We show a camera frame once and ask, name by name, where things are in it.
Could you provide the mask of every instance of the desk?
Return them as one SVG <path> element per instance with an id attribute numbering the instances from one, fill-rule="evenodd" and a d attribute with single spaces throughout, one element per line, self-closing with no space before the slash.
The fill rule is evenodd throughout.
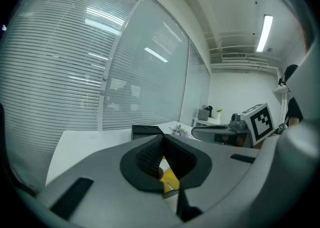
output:
<path id="1" fill-rule="evenodd" d="M 220 119 L 216 119 L 216 118 L 208 118 L 207 121 L 194 118 L 192 126 L 197 127 L 197 123 L 212 126 L 212 125 L 220 125 L 221 121 Z"/>
<path id="2" fill-rule="evenodd" d="M 191 135 L 192 127 L 177 121 L 155 126 L 158 126 L 163 133 L 171 134 L 171 129 L 176 125 L 181 125 Z M 85 157 L 105 148 L 121 145 L 129 141 L 131 141 L 131 128 L 104 131 L 64 131 L 53 153 L 45 185 L 48 185 L 53 179 Z"/>

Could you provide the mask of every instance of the person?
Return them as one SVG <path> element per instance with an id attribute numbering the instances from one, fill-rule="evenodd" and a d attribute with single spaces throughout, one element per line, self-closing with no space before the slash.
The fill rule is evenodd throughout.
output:
<path id="1" fill-rule="evenodd" d="M 289 65 L 284 73 L 284 84 L 287 84 L 288 79 L 291 77 L 291 75 L 295 72 L 295 70 L 298 68 L 298 65 L 296 64 L 291 64 Z M 299 124 L 303 120 L 303 115 L 301 113 L 301 110 L 298 106 L 298 103 L 296 99 L 293 97 L 290 99 L 288 103 L 288 111 L 285 115 L 285 122 L 289 128 Z"/>

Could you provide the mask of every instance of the ceiling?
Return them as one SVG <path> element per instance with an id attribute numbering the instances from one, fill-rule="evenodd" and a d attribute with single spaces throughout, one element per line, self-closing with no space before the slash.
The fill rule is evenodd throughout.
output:
<path id="1" fill-rule="evenodd" d="M 211 62 L 221 53 L 256 53 L 264 15 L 272 15 L 271 31 L 260 55 L 281 62 L 302 41 L 296 18 L 280 0 L 185 0 L 207 39 Z"/>

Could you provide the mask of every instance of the white desk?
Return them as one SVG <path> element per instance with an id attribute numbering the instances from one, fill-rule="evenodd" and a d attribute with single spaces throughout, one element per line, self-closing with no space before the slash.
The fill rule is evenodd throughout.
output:
<path id="1" fill-rule="evenodd" d="M 192 127 L 177 121 L 155 126 L 158 126 L 163 133 L 171 134 L 170 128 L 173 129 L 176 125 L 181 125 L 191 135 Z M 104 131 L 64 131 L 53 153 L 45 185 L 48 185 L 53 179 L 85 157 L 129 141 L 131 141 L 131 128 Z"/>
<path id="2" fill-rule="evenodd" d="M 216 119 L 216 118 L 208 118 L 207 121 L 194 118 L 192 126 L 197 127 L 197 123 L 212 126 L 212 125 L 220 125 L 221 121 L 220 119 Z"/>

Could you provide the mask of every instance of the yellow object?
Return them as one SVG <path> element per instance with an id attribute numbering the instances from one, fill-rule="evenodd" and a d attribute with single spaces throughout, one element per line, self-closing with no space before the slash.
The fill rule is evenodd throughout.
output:
<path id="1" fill-rule="evenodd" d="M 164 185 L 164 193 L 172 191 L 170 186 L 174 190 L 178 190 L 180 187 L 180 182 L 176 178 L 175 174 L 173 173 L 172 169 L 169 168 L 166 172 L 164 172 L 163 177 L 160 180 Z"/>

